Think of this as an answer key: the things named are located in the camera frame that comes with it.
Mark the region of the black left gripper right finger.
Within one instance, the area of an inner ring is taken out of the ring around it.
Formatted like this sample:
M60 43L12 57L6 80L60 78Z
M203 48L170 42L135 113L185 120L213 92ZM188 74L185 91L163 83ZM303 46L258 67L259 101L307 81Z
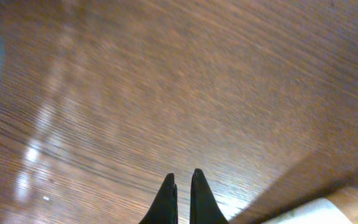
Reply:
M190 224L228 224L201 169L195 169L191 180Z

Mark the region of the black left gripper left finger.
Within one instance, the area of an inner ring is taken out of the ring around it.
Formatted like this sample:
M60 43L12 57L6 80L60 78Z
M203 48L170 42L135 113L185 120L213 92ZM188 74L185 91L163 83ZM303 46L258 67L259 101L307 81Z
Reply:
M139 224L177 224L177 185L174 173L166 175L148 212Z

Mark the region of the white cream tube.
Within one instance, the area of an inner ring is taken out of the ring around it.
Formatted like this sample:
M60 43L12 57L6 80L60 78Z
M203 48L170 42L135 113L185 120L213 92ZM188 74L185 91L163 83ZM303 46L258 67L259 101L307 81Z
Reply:
M358 189L341 188L262 224L358 224Z

